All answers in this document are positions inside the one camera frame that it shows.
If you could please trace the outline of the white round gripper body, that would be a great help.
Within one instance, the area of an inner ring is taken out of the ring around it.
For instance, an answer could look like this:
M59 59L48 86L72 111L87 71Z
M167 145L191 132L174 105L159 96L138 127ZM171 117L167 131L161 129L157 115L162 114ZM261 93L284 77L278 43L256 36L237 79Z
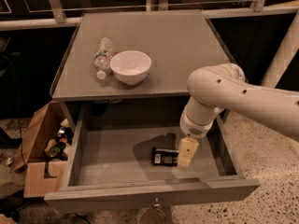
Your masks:
M211 129L214 119L223 111L213 105L203 105L195 101L192 97L185 105L179 126L186 136L195 139L203 138Z

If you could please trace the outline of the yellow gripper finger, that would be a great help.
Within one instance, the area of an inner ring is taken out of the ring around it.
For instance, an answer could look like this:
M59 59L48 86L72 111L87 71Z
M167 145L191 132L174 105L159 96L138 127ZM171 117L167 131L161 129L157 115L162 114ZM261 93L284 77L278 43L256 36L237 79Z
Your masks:
M182 138L179 142L178 166L187 168L190 165L197 148L199 148L199 142L196 139L189 136Z

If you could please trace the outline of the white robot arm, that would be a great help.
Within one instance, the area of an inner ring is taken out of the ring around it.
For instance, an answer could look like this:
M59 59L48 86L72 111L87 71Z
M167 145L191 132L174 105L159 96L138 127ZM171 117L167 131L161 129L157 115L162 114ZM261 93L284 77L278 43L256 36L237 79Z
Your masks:
M208 18L229 61L198 68L187 79L184 134L202 138L225 109L299 140L298 89L278 85L298 50L294 14Z

